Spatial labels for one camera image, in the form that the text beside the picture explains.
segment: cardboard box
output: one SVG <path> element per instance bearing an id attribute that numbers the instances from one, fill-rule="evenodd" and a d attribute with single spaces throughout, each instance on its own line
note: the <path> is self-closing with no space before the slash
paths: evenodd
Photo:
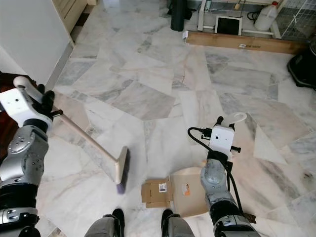
<path id="1" fill-rule="evenodd" d="M 148 179 L 142 185 L 142 202 L 146 203 L 147 208 L 170 208 L 171 201 L 172 191 L 169 178 Z"/>
<path id="2" fill-rule="evenodd" d="M 184 37 L 186 38 L 186 43 L 190 44 L 249 49 L 275 53 L 298 54 L 308 48 L 308 44 L 302 42 L 206 32 L 188 31 L 185 32 Z"/>
<path id="3" fill-rule="evenodd" d="M 149 179 L 142 185 L 142 202 L 147 208 L 170 208 L 182 217 L 208 212 L 205 190 L 200 183 L 201 167 L 179 170 L 165 179 Z"/>

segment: white plastic jug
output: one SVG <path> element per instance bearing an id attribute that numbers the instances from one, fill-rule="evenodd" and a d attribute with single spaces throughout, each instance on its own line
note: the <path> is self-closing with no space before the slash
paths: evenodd
<path id="1" fill-rule="evenodd" d="M 277 17 L 277 1 L 263 8 L 256 20 L 255 27 L 259 31 L 267 31 Z"/>

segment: wire mesh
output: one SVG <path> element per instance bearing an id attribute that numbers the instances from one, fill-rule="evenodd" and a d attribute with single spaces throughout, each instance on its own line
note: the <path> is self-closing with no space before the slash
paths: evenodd
<path id="1" fill-rule="evenodd" d="M 316 0 L 288 0 L 276 21 L 283 40 L 306 41 L 316 30 Z"/>

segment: label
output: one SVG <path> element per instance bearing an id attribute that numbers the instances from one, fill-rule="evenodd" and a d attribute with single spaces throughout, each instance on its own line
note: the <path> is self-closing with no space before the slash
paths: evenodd
<path id="1" fill-rule="evenodd" d="M 167 183 L 159 184 L 159 192 L 166 193 L 167 192 Z"/>
<path id="2" fill-rule="evenodd" d="M 183 184 L 182 187 L 182 195 L 183 196 L 189 196 L 190 195 L 190 187 L 189 184 Z"/>
<path id="3" fill-rule="evenodd" d="M 185 31 L 182 33 L 182 39 L 186 39 L 189 35 L 189 31 Z"/>
<path id="4" fill-rule="evenodd" d="M 239 48 L 261 48 L 261 46 L 260 45 L 247 45 L 247 44 L 241 43 L 239 45 Z"/>

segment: orange label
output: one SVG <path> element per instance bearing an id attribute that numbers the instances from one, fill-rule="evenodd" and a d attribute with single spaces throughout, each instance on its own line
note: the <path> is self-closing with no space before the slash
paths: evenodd
<path id="1" fill-rule="evenodd" d="M 182 185 L 182 195 L 189 196 L 190 195 L 190 187 L 189 184 Z"/>

